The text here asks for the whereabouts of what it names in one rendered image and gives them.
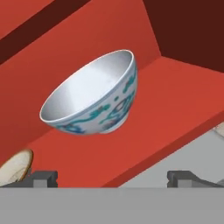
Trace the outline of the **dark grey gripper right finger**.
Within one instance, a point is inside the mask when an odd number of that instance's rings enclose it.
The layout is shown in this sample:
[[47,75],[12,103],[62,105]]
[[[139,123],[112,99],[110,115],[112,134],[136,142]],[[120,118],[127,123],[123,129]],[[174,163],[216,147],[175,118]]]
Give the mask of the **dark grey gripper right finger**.
[[177,188],[203,188],[215,187],[224,188],[224,180],[214,183],[197,177],[191,171],[168,171],[167,172],[168,187]]

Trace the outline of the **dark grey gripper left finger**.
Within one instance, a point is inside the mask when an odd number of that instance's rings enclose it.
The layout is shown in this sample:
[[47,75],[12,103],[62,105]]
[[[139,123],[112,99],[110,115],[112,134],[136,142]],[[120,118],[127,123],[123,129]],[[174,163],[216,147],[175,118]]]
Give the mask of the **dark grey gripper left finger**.
[[4,187],[23,187],[23,188],[50,188],[57,187],[57,171],[35,171],[22,181],[14,182]]

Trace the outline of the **beige bowl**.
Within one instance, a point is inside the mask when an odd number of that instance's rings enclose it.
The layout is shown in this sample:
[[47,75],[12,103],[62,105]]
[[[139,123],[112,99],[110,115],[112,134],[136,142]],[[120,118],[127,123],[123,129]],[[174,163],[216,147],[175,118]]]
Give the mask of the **beige bowl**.
[[0,167],[0,186],[21,181],[32,166],[33,151],[21,150]]

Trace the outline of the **white bowl with blue pattern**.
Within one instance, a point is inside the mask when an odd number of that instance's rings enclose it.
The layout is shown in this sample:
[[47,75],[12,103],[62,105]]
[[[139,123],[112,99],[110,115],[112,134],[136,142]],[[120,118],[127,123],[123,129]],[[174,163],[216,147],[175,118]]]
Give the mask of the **white bowl with blue pattern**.
[[47,97],[39,118],[74,135],[108,134],[127,120],[137,94],[132,51],[102,55],[70,75]]

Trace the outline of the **red open cupboard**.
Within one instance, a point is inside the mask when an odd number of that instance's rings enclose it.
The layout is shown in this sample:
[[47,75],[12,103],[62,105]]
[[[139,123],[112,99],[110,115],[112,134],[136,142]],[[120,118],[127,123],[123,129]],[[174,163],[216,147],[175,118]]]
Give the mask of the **red open cupboard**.
[[0,0],[0,165],[117,187],[224,122],[224,73],[160,53],[144,0]]

